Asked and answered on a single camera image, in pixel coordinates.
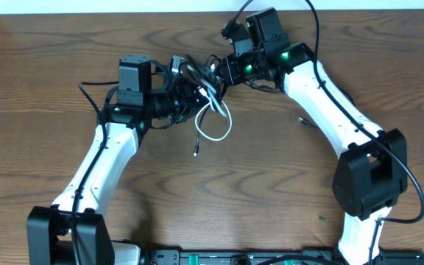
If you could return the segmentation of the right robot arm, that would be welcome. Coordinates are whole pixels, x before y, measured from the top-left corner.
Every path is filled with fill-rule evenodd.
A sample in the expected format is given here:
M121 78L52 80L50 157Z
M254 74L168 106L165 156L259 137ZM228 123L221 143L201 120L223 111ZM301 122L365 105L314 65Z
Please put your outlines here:
M236 18L221 30L234 52L218 75L227 85L266 80L299 104L328 139L338 158L333 194L345 212L337 250L346 264L380 257L381 228L408 188L406 139L368 119L331 81L318 50L291 43L275 8Z

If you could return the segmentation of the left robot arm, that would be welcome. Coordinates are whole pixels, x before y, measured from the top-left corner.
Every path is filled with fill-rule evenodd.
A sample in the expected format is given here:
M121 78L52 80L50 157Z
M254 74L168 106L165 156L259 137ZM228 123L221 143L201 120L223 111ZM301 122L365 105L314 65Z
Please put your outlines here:
M105 215L152 120L167 119L170 128L207 102L183 76L185 64L179 56L167 65L142 54L121 57L118 80L108 83L104 104L94 108L95 136L76 174L51 206L35 206L28 216L31 264L147 264L137 244L110 238Z

